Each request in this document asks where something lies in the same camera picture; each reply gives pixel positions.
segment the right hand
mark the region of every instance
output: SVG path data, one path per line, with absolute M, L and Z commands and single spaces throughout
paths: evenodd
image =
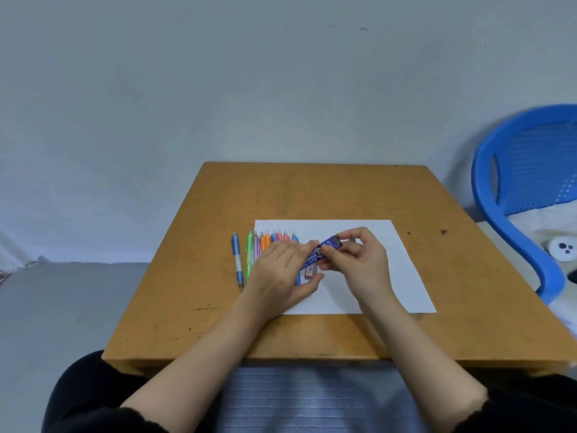
M 386 250 L 366 227 L 336 234 L 343 246 L 323 246 L 326 259 L 319 262 L 321 270 L 335 270 L 344 275 L 347 285 L 361 308 L 395 298 L 389 276 Z

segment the white paper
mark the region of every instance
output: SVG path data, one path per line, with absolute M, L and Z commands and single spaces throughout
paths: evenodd
M 389 260 L 389 272 L 393 291 L 409 313 L 436 313 L 435 306 L 421 281 L 421 277 L 408 256 L 390 220 L 256 220 L 255 230 L 272 232 L 273 229 L 295 232 L 299 242 L 321 242 L 337 232 L 366 226 L 385 246 Z M 319 289 L 300 304 L 288 310 L 286 315 L 333 315 L 361 313 L 357 300 L 350 292 L 341 273 L 324 272 Z M 304 282 L 304 271 L 301 271 Z

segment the white round object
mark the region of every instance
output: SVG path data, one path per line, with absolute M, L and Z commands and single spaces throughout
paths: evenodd
M 549 242 L 547 250 L 558 262 L 572 262 L 577 259 L 577 239 L 560 235 Z

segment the wooden table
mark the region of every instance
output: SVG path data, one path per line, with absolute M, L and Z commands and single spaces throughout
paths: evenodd
M 437 309 L 420 324 L 449 355 L 488 367 L 577 361 L 569 332 L 428 168 L 270 163 L 202 166 L 103 358 L 138 373 L 200 339 L 240 294 L 230 238 L 243 247 L 256 219 L 391 219 Z M 363 315 L 293 315 L 272 320 L 247 358 L 387 353 Z

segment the forearm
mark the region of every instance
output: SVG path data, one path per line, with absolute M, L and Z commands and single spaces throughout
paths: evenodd
M 263 322 L 235 306 L 191 349 L 123 404 L 169 432 L 194 431 Z
M 447 356 L 394 296 L 366 313 L 433 429 L 450 432 L 481 408 L 487 389 Z

